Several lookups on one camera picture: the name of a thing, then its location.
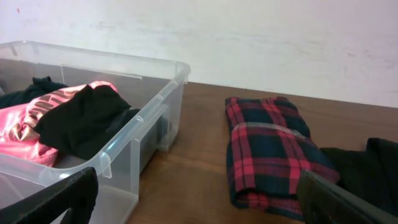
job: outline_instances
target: wooden table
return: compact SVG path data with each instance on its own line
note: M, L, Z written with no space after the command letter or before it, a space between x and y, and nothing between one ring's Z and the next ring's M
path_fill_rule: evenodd
M128 223L301 223L229 202L226 181L229 96L281 94L189 83L180 130L169 152L158 152L141 174L139 203ZM369 137L398 142L398 109L286 96L311 129L319 147L364 150Z

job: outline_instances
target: pink clothing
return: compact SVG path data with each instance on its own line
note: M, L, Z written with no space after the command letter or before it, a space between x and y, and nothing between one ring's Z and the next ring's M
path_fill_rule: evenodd
M89 86L95 88L112 83L95 81ZM72 99L75 93L86 85L62 88L32 100L30 103L0 110L0 153L21 159L53 166L57 150L39 143L39 134L33 128L43 115L58 105Z

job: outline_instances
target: folded plaid shirt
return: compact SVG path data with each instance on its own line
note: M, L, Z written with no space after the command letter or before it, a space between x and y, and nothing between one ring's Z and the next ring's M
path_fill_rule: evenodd
M296 196L302 170L336 183L340 175L310 139L286 98L226 99L230 141L227 172L231 203L303 221Z

